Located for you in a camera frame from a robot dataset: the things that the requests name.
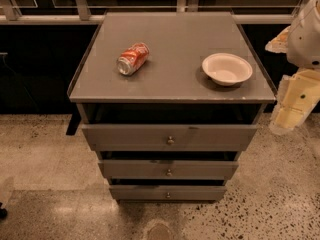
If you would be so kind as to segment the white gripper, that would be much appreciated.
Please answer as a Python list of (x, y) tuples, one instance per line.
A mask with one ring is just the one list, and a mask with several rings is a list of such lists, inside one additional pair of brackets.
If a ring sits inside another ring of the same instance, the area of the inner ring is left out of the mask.
[[(265, 50), (287, 53), (290, 27), (283, 29), (269, 41)], [(271, 114), (269, 129), (273, 134), (284, 135), (300, 126), (320, 101), (320, 77), (314, 70), (284, 75), (277, 92), (277, 104)]]

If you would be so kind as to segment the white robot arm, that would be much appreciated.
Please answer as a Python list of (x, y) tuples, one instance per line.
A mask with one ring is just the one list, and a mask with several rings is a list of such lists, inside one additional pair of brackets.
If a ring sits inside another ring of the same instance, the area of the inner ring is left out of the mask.
[(282, 77), (271, 114), (270, 130), (283, 135), (299, 127), (320, 102), (320, 0), (310, 0), (265, 49), (285, 53), (298, 67)]

